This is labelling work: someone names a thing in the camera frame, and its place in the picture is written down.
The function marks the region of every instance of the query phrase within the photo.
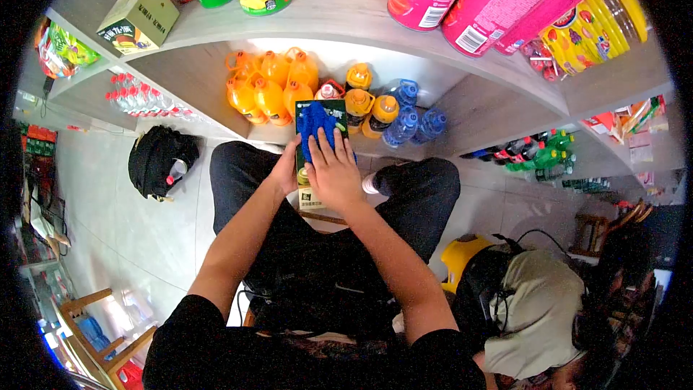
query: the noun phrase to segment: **black t-shirt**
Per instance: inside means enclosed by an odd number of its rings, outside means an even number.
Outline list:
[[[211,301],[188,295],[154,334],[143,382],[150,390],[486,388],[454,330],[425,334],[410,348],[376,341],[341,351],[344,344],[325,342],[316,352],[306,344],[227,327]]]

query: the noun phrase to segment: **white sneaker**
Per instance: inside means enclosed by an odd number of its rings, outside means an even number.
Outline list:
[[[361,181],[361,188],[363,188],[363,191],[365,191],[369,195],[377,195],[379,193],[378,189],[373,184],[373,180],[375,179],[375,177],[376,174],[372,173],[367,177],[363,178],[363,181]]]

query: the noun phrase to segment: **black backpack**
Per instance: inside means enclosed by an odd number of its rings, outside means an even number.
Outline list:
[[[130,150],[127,171],[130,181],[145,199],[153,196],[162,202],[166,200],[169,190],[180,181],[178,178],[170,185],[166,182],[176,159],[182,160],[189,170],[199,157],[195,136],[157,125],[135,141]]]

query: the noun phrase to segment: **tiled floor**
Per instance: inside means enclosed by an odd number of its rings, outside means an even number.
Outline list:
[[[115,318],[112,310],[105,314],[103,305],[90,310],[109,337],[132,336],[144,325],[163,323],[193,282],[214,239],[209,161],[213,147],[221,141],[205,140],[200,160],[172,190],[173,203],[159,203],[145,200],[130,183],[127,157],[134,137],[99,131],[60,134],[58,181],[73,244],[65,263],[78,294],[113,289],[129,323]],[[442,248],[465,233],[517,238],[539,227],[555,234],[566,247],[570,245],[580,199],[561,189],[507,177],[490,163],[454,162],[460,170],[462,192],[430,263],[440,279],[446,274],[439,259]],[[363,174],[383,163],[359,158]],[[527,239],[524,244],[551,247],[539,235]],[[229,325],[240,325],[235,301],[233,308]],[[246,309],[244,297],[240,310]]]

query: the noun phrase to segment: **yellow stool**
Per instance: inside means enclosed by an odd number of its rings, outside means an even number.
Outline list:
[[[453,240],[443,251],[440,260],[448,268],[448,281],[442,282],[443,290],[457,292],[457,284],[462,279],[462,273],[472,257],[493,243],[476,235],[464,235]]]

